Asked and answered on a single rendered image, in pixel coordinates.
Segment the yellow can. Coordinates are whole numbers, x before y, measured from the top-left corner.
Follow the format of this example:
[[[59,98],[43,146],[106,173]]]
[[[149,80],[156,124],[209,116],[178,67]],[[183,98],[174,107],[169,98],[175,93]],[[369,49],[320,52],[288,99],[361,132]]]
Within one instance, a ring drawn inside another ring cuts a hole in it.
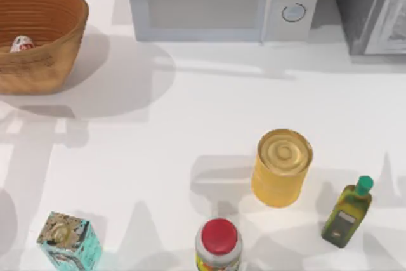
[[[254,195],[264,204],[283,208],[299,197],[313,149],[308,140],[291,129],[274,129],[262,136],[251,178]]]

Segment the pale microwave oven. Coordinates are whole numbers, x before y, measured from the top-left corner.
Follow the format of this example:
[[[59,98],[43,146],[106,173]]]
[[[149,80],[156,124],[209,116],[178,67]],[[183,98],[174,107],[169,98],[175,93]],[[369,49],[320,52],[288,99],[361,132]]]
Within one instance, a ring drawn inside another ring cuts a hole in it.
[[[265,0],[129,0],[139,41],[261,42]],[[295,23],[282,18],[286,6],[306,7]],[[267,42],[304,41],[317,0],[272,0]]]

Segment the red-capped jar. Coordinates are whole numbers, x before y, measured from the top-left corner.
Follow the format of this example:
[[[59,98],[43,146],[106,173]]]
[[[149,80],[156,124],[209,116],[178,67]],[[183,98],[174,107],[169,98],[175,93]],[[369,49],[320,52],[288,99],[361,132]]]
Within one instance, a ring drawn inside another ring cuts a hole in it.
[[[213,218],[199,228],[195,238],[198,271],[239,271],[243,242],[236,226],[225,218]]]

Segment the microwave round knob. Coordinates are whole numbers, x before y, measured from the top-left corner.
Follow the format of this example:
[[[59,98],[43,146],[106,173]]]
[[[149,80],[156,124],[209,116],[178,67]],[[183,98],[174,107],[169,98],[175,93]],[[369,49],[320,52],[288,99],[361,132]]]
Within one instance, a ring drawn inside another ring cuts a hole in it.
[[[306,15],[306,7],[302,4],[295,3],[286,6],[282,10],[282,18],[289,23],[295,23],[302,20]]]

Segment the brown woven basket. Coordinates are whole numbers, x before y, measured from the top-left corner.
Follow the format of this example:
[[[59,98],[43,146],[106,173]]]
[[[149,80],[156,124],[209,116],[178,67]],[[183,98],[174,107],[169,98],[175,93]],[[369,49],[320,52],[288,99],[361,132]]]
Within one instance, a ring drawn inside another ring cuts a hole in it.
[[[74,66],[88,15],[85,0],[0,0],[0,94],[58,91]],[[21,35],[35,47],[11,53]]]

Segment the green bottle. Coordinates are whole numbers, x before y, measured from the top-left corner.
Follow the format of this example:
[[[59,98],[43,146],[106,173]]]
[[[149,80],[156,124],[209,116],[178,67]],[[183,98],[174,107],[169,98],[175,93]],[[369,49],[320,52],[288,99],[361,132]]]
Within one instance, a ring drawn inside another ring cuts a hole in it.
[[[347,245],[370,208],[373,186],[373,179],[363,175],[343,189],[321,231],[324,240],[339,248]]]

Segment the turquoise square tin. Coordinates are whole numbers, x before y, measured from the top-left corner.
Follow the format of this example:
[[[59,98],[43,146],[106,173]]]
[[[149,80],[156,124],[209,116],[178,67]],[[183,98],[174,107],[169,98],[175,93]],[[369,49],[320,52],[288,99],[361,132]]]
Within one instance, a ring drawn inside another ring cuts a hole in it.
[[[90,221],[52,211],[36,244],[56,271],[95,271],[102,245]]]

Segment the red and white can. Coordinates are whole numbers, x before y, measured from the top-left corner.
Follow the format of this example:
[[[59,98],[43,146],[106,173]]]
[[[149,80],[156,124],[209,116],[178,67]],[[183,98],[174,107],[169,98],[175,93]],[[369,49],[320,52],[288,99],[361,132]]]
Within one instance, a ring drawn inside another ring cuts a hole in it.
[[[14,41],[11,45],[11,48],[10,48],[10,52],[17,53],[20,51],[25,51],[25,50],[34,48],[34,47],[35,47],[35,44],[30,37],[21,35],[21,36],[17,36],[14,39]]]

